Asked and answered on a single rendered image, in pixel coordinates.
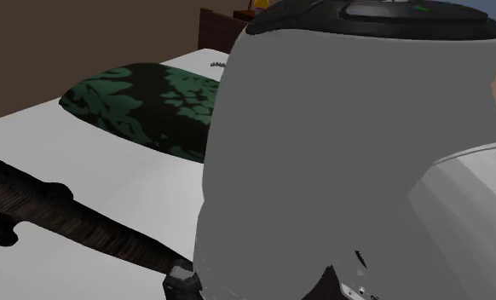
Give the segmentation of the small grey black object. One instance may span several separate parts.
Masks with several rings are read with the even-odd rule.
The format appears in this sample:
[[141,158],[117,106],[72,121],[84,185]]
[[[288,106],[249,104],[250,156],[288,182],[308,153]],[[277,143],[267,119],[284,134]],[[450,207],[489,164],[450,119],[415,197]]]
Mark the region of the small grey black object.
[[202,285],[193,271],[193,264],[185,259],[176,259],[162,283],[165,300],[204,300]]

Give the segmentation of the white bed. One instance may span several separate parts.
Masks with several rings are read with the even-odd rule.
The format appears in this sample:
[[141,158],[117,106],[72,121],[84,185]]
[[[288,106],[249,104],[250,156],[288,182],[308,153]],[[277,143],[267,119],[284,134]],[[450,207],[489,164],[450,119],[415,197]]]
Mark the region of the white bed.
[[[203,201],[200,164],[111,135],[57,100],[0,118],[0,159],[76,200],[193,255]],[[27,222],[0,247],[0,300],[165,300],[163,275],[78,245]]]

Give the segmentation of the dark brown long animal figure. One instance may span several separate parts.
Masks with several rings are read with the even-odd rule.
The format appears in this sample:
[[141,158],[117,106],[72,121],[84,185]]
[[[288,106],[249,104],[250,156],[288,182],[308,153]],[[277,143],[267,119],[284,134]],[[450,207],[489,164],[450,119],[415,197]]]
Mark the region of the dark brown long animal figure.
[[77,202],[58,182],[43,182],[0,160],[0,246],[18,242],[14,227],[30,222],[112,257],[170,274],[193,264],[161,242]]

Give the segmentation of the dark wooden nightstand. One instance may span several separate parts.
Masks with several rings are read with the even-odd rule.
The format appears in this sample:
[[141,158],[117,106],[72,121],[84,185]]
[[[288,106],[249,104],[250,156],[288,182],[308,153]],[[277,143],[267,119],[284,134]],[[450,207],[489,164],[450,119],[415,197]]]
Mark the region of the dark wooden nightstand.
[[235,40],[255,15],[256,11],[251,9],[251,4],[249,9],[235,10],[231,16],[201,8],[198,49],[214,49],[229,54]]

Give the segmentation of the green patterned dark pillow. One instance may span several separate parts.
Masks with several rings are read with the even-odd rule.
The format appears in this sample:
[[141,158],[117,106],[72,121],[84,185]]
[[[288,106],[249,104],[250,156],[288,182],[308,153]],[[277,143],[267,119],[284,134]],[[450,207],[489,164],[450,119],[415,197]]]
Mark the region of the green patterned dark pillow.
[[218,88],[217,80],[181,68],[133,63],[78,82],[59,104],[127,141],[202,163]]

